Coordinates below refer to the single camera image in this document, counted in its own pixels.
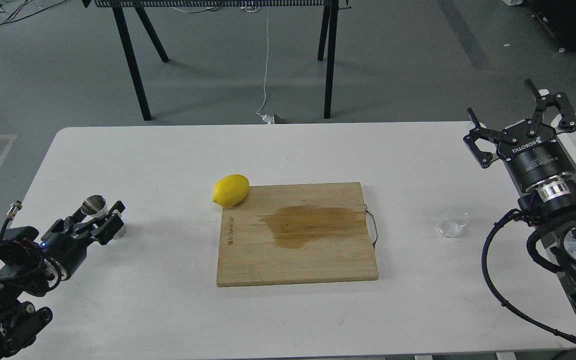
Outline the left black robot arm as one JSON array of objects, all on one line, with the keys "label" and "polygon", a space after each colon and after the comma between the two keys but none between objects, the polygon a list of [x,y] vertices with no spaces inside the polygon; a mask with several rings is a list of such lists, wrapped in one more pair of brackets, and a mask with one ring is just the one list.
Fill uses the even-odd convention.
[{"label": "left black robot arm", "polygon": [[31,346],[53,319],[50,308],[20,301],[20,295],[45,296],[70,280],[91,244],[104,246],[126,232],[125,205],[118,201],[108,207],[98,194],[89,196],[72,215],[57,219],[39,242],[34,227],[9,228],[21,208],[21,202],[12,203],[0,230],[0,360]]}]

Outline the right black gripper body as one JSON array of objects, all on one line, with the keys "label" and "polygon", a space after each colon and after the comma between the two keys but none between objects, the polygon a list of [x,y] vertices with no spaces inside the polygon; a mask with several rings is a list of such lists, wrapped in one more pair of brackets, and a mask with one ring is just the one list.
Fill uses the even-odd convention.
[{"label": "right black gripper body", "polygon": [[521,193],[533,193],[538,183],[553,177],[567,180],[574,175],[572,161],[550,125],[540,125],[531,135],[528,121],[519,121],[502,132],[517,140],[516,143],[500,142],[498,157]]}]

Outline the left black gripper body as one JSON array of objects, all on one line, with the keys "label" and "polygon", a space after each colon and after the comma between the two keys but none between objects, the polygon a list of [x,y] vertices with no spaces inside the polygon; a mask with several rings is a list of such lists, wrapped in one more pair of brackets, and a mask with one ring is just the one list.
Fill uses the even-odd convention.
[{"label": "left black gripper body", "polygon": [[77,271],[87,257],[89,230],[82,224],[58,219],[40,239],[40,248],[53,260],[65,281]]}]

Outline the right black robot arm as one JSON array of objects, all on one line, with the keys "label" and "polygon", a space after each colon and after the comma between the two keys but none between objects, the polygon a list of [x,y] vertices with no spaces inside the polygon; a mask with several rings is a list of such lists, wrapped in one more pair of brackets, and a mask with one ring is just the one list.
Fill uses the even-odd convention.
[{"label": "right black robot arm", "polygon": [[506,212],[487,235],[481,254],[484,281],[500,305],[522,320],[576,344],[576,335],[562,332],[521,312],[494,285],[489,273],[489,248],[506,224],[522,221],[533,228],[526,252],[542,269],[560,276],[576,313],[576,168],[560,135],[576,132],[576,113],[564,92],[526,88],[535,96],[532,116],[502,130],[489,129],[467,109],[473,127],[463,137],[483,169],[503,162],[519,192],[518,207]]}]

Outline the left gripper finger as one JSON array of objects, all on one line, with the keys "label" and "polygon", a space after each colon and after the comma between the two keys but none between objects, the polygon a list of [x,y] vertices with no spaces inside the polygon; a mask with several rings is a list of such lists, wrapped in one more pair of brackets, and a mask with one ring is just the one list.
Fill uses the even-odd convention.
[{"label": "left gripper finger", "polygon": [[116,210],[106,212],[102,216],[90,219],[86,222],[89,237],[86,239],[86,246],[93,242],[98,242],[105,246],[110,242],[122,228],[121,214]]},{"label": "left gripper finger", "polygon": [[79,210],[64,220],[64,231],[123,231],[126,227],[122,212],[126,209],[121,201],[112,206],[84,202]]}]

